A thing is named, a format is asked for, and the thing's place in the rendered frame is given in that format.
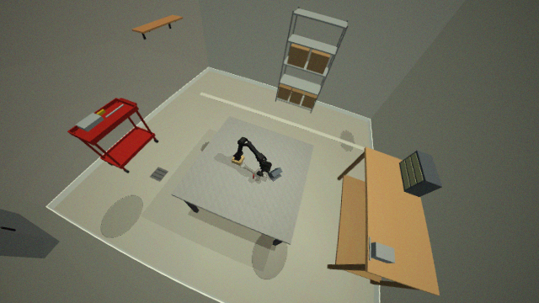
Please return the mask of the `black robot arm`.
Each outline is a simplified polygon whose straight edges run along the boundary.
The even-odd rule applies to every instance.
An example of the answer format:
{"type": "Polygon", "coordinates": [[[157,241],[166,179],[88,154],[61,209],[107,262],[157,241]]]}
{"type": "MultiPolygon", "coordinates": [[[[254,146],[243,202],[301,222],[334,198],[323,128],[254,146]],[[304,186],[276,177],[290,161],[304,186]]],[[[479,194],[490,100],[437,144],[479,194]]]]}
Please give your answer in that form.
{"type": "Polygon", "coordinates": [[[252,153],[255,155],[256,159],[258,160],[259,162],[259,165],[261,167],[265,166],[263,168],[263,171],[264,172],[267,172],[269,173],[270,172],[270,169],[271,169],[271,166],[272,166],[272,163],[271,162],[267,162],[267,158],[260,152],[258,152],[258,150],[253,146],[253,144],[251,143],[251,141],[249,141],[247,138],[245,137],[241,137],[238,141],[238,149],[237,149],[237,152],[233,155],[235,158],[234,160],[237,160],[239,161],[241,159],[241,156],[243,154],[242,152],[242,149],[243,149],[243,146],[247,146],[251,151],[252,153]],[[245,141],[247,141],[247,143],[245,143],[245,141]],[[263,160],[264,159],[264,160],[263,160]]]}

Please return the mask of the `grey sloped panel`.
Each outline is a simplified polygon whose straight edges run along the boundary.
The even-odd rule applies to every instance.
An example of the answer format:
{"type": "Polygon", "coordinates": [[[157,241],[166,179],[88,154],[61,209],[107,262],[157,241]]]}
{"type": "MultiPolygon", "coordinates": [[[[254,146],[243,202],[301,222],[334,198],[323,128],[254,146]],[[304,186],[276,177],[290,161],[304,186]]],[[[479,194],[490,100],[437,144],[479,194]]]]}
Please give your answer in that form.
{"type": "Polygon", "coordinates": [[[280,173],[282,173],[282,170],[280,167],[274,169],[273,171],[269,172],[268,175],[271,178],[271,180],[274,182],[277,178],[281,177],[280,173]]]}

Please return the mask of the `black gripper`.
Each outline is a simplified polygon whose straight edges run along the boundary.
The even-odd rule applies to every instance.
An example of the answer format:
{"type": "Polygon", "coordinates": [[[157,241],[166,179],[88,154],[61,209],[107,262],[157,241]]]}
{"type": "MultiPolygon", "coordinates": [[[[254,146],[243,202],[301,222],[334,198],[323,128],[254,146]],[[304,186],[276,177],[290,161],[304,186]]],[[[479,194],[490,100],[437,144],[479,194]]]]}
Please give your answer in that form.
{"type": "MultiPolygon", "coordinates": [[[[259,165],[259,166],[260,166],[260,165],[259,165]]],[[[260,177],[263,177],[263,168],[264,168],[264,167],[265,167],[265,166],[263,166],[263,167],[260,166],[261,171],[258,171],[258,172],[257,172],[257,175],[259,175],[260,177]]]]}

